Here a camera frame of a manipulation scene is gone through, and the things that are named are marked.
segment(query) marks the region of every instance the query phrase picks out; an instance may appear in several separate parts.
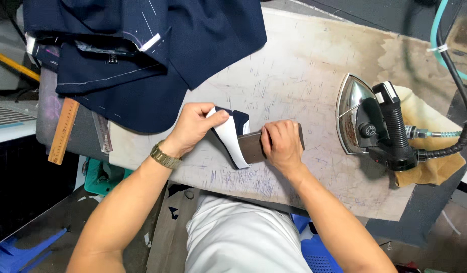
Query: steam iron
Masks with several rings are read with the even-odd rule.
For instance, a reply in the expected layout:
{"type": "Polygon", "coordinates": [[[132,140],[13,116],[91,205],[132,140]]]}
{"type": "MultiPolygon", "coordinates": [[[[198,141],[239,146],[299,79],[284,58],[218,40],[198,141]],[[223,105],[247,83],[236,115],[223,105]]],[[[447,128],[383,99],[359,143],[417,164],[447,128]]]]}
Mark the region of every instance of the steam iron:
{"type": "Polygon", "coordinates": [[[346,154],[368,153],[392,171],[417,166],[418,150],[409,146],[400,99],[389,81],[373,88],[348,74],[336,104],[336,129],[346,154]]]}

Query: hand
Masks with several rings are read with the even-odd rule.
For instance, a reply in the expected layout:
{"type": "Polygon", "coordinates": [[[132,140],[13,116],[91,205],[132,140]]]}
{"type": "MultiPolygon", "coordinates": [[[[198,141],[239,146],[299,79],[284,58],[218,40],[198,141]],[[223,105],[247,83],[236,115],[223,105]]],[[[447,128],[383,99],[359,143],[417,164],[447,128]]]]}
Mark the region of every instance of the hand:
{"type": "Polygon", "coordinates": [[[262,147],[267,159],[289,181],[304,164],[301,162],[302,145],[299,124],[293,121],[275,121],[262,127],[262,147]]]}
{"type": "Polygon", "coordinates": [[[215,105],[212,102],[190,102],[183,106],[180,117],[173,132],[161,143],[159,149],[165,154],[180,158],[193,150],[206,132],[229,119],[225,110],[218,111],[205,118],[215,105]]]}

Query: black hose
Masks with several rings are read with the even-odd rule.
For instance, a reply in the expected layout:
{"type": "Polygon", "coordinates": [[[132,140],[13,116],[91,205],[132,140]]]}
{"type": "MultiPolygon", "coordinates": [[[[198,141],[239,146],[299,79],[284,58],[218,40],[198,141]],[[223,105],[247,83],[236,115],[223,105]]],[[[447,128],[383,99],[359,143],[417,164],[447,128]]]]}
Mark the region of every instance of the black hose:
{"type": "MultiPolygon", "coordinates": [[[[444,44],[442,34],[441,34],[441,29],[437,29],[437,46],[440,47],[444,44]]],[[[456,70],[456,67],[454,66],[454,63],[452,62],[451,58],[449,57],[448,51],[443,51],[441,52],[441,56],[443,57],[444,62],[448,66],[449,73],[454,79],[454,83],[458,87],[459,93],[461,94],[462,101],[464,102],[464,105],[466,106],[466,111],[467,111],[467,89],[465,85],[462,83],[461,77],[458,74],[458,71],[456,70]]],[[[464,125],[461,136],[458,139],[458,142],[456,142],[455,145],[444,148],[444,149],[439,149],[435,151],[424,151],[424,150],[419,150],[419,156],[421,158],[437,158],[437,157],[443,157],[443,156],[448,156],[451,154],[455,154],[456,152],[460,152],[464,146],[467,145],[467,123],[464,125]]]]}

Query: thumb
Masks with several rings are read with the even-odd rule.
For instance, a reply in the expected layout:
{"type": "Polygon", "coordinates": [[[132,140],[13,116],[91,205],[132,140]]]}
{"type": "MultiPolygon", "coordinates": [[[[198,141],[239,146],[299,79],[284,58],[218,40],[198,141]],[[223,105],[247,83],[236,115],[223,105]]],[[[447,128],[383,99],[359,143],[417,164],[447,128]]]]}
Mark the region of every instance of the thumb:
{"type": "Polygon", "coordinates": [[[210,129],[212,127],[218,126],[220,124],[223,124],[225,121],[229,119],[230,115],[227,113],[225,110],[218,111],[217,113],[209,116],[206,118],[203,123],[207,127],[207,129],[210,129]]]}

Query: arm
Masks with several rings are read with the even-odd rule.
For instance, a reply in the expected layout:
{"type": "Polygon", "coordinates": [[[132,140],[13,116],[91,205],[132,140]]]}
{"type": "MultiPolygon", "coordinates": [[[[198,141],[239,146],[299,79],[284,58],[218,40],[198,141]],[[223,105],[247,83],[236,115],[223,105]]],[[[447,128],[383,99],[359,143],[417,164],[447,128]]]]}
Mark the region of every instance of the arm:
{"type": "MultiPolygon", "coordinates": [[[[187,103],[173,132],[160,150],[180,158],[191,151],[206,132],[224,123],[229,114],[205,115],[213,103],[187,103]]],[[[150,156],[127,179],[119,183],[89,217],[73,250],[67,272],[125,272],[122,252],[144,223],[171,174],[171,169],[150,156]]]]}
{"type": "Polygon", "coordinates": [[[324,245],[344,272],[396,272],[360,221],[301,162],[296,122],[266,123],[261,141],[267,158],[297,191],[324,245]]]}

